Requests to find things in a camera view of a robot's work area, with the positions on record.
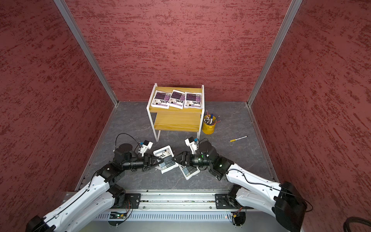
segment mounting plate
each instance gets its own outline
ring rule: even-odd
[[[125,201],[129,200],[130,206],[133,207],[133,209],[137,209],[139,207],[141,196],[140,193],[126,193]]]
[[[215,194],[215,205],[217,209],[234,209],[229,203],[227,194]]]

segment metal grille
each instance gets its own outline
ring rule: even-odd
[[[110,212],[98,215],[95,220],[109,220]],[[133,211],[128,221],[214,221],[222,222],[231,220],[230,212],[166,212],[166,211]]]

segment gray floor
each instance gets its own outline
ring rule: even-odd
[[[116,114],[109,125],[109,130],[104,138],[100,152],[92,162],[91,168],[85,177],[90,180],[92,174],[112,160],[115,147],[115,138],[119,133],[128,133],[142,142],[152,141],[154,144],[150,152],[170,145],[174,155],[189,150],[184,140],[196,133],[161,131],[159,142],[155,141],[148,114],[147,102],[120,102]],[[267,164],[260,149],[256,134],[249,119],[245,102],[206,102],[206,109],[216,116],[220,115],[221,122],[216,125],[212,135],[201,132],[201,139],[207,137],[217,152],[234,161],[244,169],[272,180]],[[229,142],[231,139],[248,135],[247,138]],[[120,135],[117,146],[122,143],[136,143],[127,135]],[[207,170],[201,171],[191,179],[186,180],[180,169],[176,168],[164,174],[157,169],[146,172],[125,171],[118,183],[126,190],[137,189],[229,189],[232,184],[225,178],[218,181]]]

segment marker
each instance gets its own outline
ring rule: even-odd
[[[232,139],[230,142],[234,142],[234,141],[236,141],[236,140],[239,140],[239,139],[242,139],[242,138],[246,138],[246,137],[247,137],[247,135],[246,135],[246,136],[243,136],[243,137],[241,137],[241,138]]]

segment white packet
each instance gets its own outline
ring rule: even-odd
[[[201,99],[202,94],[201,93],[190,93],[185,92],[185,102],[184,102],[184,108],[197,108],[201,109]]]
[[[178,163],[175,163],[172,158],[174,157],[173,151],[170,146],[163,147],[153,152],[153,155],[159,158],[164,159],[164,162],[159,164],[157,167],[158,170],[161,170],[161,173],[164,174],[171,169],[178,167]]]
[[[183,109],[184,100],[186,99],[185,96],[186,94],[184,92],[174,89],[167,104],[172,107]]]
[[[171,93],[166,93],[166,92],[156,90],[155,91],[155,96],[153,97],[153,100],[152,100],[152,103],[151,103],[151,106],[168,109],[169,106],[168,106],[167,102],[170,99],[170,95],[171,95]]]
[[[180,171],[183,173],[186,180],[189,180],[192,176],[195,176],[200,173],[198,167],[183,166],[179,165]]]

